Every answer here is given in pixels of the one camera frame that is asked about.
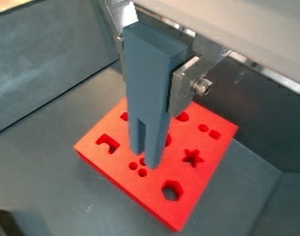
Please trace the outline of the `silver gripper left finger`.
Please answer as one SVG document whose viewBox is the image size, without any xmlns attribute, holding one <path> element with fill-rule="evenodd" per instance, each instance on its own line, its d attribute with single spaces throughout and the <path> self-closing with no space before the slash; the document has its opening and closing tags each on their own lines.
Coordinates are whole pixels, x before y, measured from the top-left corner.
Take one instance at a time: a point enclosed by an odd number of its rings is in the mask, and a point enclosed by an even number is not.
<svg viewBox="0 0 300 236">
<path fill-rule="evenodd" d="M 131 0 L 103 0 L 103 13 L 118 52 L 121 68 L 125 68 L 122 30 L 138 21 Z"/>
</svg>

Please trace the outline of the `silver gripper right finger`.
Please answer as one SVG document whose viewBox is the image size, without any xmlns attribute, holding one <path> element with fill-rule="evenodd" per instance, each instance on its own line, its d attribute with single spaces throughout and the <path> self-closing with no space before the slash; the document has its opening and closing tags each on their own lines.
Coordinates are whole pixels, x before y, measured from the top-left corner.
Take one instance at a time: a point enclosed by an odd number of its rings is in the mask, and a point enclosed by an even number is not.
<svg viewBox="0 0 300 236">
<path fill-rule="evenodd" d="M 230 54 L 230 49 L 198 34 L 193 40 L 193 51 L 196 55 L 173 72 L 167 112 L 174 117 L 187 108 L 194 95 L 202 97 L 209 94 L 213 82 L 206 74 Z"/>
</svg>

